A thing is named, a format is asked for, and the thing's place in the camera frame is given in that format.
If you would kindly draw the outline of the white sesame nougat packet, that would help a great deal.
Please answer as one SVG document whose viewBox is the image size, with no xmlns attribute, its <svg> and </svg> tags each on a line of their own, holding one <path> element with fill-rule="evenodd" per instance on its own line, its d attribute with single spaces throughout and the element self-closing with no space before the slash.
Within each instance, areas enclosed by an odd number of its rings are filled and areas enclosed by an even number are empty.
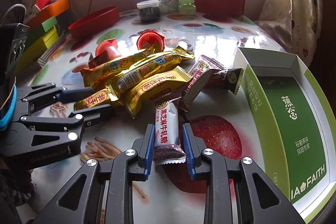
<svg viewBox="0 0 336 224">
<path fill-rule="evenodd" d="M 156 106 L 153 160 L 156 165 L 181 164 L 186 161 L 179 137 L 178 109 L 173 101 Z"/>
</svg>

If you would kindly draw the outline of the yellow snack bar packet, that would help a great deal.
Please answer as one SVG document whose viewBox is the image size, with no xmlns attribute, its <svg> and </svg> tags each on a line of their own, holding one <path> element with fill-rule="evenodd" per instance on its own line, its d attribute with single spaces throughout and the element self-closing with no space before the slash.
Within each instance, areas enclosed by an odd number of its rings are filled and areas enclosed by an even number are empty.
<svg viewBox="0 0 336 224">
<path fill-rule="evenodd" d="M 103 79 L 113 77 L 123 70 L 130 68 L 136 62 L 156 53 L 155 47 L 145 48 L 136 53 L 126 56 L 118 57 L 114 60 L 105 62 L 94 68 L 84 68 L 81 70 L 83 83 L 85 87 L 95 88 Z"/>
</svg>

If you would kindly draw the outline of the long yellow snack bar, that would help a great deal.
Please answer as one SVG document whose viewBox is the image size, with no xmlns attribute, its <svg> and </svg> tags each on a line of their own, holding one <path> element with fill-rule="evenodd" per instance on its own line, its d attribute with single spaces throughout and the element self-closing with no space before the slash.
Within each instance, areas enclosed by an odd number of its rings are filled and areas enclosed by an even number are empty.
<svg viewBox="0 0 336 224">
<path fill-rule="evenodd" d="M 154 53 L 114 76 L 106 82 L 105 87 L 114 96 L 120 98 L 122 93 L 135 87 L 142 80 L 157 73 L 172 70 L 183 61 L 192 59 L 194 55 L 180 46 L 171 51 Z"/>
</svg>

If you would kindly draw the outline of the pink red jelly cup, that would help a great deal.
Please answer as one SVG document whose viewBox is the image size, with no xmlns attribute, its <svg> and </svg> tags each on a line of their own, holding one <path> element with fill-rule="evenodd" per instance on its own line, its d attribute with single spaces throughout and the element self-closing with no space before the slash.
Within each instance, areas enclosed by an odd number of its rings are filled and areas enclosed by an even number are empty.
<svg viewBox="0 0 336 224">
<path fill-rule="evenodd" d="M 95 57 L 89 60 L 89 68 L 95 68 L 108 61 L 121 57 L 118 51 L 117 40 L 107 39 L 103 40 L 96 48 Z"/>
</svg>

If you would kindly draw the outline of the gold peanut candy packet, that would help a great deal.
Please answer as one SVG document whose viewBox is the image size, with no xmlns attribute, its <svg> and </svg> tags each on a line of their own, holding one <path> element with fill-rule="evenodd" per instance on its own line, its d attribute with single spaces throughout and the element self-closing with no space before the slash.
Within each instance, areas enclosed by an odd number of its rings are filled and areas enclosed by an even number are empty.
<svg viewBox="0 0 336 224">
<path fill-rule="evenodd" d="M 182 67 L 176 66 L 173 70 L 158 73 L 142 80 L 125 97 L 125 108 L 132 118 L 135 118 L 141 109 L 142 103 L 154 102 L 159 98 L 175 91 L 191 80 L 191 75 Z"/>
</svg>

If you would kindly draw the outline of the red black candy packet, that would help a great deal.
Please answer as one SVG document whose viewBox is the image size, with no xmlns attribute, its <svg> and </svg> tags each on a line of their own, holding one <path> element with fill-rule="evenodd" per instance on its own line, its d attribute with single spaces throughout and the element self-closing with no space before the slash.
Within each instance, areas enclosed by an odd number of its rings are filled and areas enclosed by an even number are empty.
<svg viewBox="0 0 336 224">
<path fill-rule="evenodd" d="M 240 88 L 243 75 L 244 69 L 242 68 L 224 69 L 222 71 L 209 69 L 205 72 L 197 72 L 190 83 L 183 89 L 181 103 L 189 107 L 206 86 L 220 87 L 236 95 Z"/>
</svg>

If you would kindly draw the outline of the green white cardboard box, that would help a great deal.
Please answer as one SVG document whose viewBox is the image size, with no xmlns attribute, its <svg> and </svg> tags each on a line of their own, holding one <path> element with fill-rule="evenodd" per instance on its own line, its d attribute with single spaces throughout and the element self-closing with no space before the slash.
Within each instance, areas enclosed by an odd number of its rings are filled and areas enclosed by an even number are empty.
<svg viewBox="0 0 336 224">
<path fill-rule="evenodd" d="M 318 82 L 291 53 L 239 48 L 234 68 L 244 69 L 260 166 L 306 223 L 335 223 L 335 117 Z"/>
</svg>

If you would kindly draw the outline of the small gold peanut candy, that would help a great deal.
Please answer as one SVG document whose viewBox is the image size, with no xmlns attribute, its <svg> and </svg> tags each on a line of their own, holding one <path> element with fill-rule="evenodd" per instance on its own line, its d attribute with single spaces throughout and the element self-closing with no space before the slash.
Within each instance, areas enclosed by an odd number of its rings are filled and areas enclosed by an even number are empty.
<svg viewBox="0 0 336 224">
<path fill-rule="evenodd" d="M 120 99 L 116 96 L 114 92 L 111 92 L 109 89 L 105 88 L 88 96 L 87 98 L 76 102 L 73 106 L 75 111 L 82 109 L 89 109 L 96 106 L 101 106 L 104 104 L 109 104 L 113 107 L 122 105 Z"/>
</svg>

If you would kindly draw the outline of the green yellow stacked boxes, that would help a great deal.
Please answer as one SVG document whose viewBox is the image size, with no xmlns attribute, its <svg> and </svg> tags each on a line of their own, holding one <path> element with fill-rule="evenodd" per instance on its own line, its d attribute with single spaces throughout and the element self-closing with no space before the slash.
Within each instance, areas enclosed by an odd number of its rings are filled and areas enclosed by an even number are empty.
<svg viewBox="0 0 336 224">
<path fill-rule="evenodd" d="M 18 61 L 15 73 L 33 65 L 59 38 L 56 17 L 52 16 L 29 32 L 26 47 Z"/>
</svg>

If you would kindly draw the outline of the red oval bowl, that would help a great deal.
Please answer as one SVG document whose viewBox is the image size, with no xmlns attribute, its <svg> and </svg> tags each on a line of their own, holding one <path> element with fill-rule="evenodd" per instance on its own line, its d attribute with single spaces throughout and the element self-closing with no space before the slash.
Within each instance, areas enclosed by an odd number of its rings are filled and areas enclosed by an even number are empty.
<svg viewBox="0 0 336 224">
<path fill-rule="evenodd" d="M 75 40 L 86 39 L 113 26 L 120 20 L 117 6 L 93 12 L 71 24 L 68 30 Z"/>
</svg>

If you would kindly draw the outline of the orange box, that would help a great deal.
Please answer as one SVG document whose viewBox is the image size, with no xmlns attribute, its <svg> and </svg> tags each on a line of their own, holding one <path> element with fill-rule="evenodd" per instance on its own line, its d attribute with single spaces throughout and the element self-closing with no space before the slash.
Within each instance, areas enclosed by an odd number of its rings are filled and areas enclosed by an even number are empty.
<svg viewBox="0 0 336 224">
<path fill-rule="evenodd" d="M 70 9 L 70 2 L 68 0 L 58 0 L 48 6 L 46 6 L 41 12 L 31 18 L 26 25 L 30 28 L 35 28 L 39 24 L 45 22 L 47 19 L 58 16 Z"/>
</svg>

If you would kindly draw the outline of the dark jar white lid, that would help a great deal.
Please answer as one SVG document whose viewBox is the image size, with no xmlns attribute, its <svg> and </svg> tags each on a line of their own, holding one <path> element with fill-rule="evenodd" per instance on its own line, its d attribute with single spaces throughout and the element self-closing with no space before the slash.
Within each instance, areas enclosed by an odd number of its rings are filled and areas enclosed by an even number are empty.
<svg viewBox="0 0 336 224">
<path fill-rule="evenodd" d="M 141 23 L 153 23 L 161 19 L 159 0 L 149 0 L 137 3 Z"/>
</svg>

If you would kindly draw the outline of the green lidded jar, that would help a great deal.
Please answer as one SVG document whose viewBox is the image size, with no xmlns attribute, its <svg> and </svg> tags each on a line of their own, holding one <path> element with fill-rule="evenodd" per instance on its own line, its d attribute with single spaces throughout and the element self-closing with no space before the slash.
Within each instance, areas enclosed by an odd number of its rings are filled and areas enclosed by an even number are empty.
<svg viewBox="0 0 336 224">
<path fill-rule="evenodd" d="M 195 15 L 196 6 L 195 0 L 178 0 L 178 11 L 181 15 Z"/>
</svg>

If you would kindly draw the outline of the cream patterned curtain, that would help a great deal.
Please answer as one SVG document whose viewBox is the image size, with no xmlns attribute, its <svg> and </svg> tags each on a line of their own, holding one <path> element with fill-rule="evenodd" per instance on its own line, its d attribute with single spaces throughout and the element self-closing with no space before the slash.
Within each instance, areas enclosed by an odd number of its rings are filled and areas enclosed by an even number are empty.
<svg viewBox="0 0 336 224">
<path fill-rule="evenodd" d="M 265 0 L 257 24 L 310 66 L 321 34 L 323 0 Z"/>
</svg>

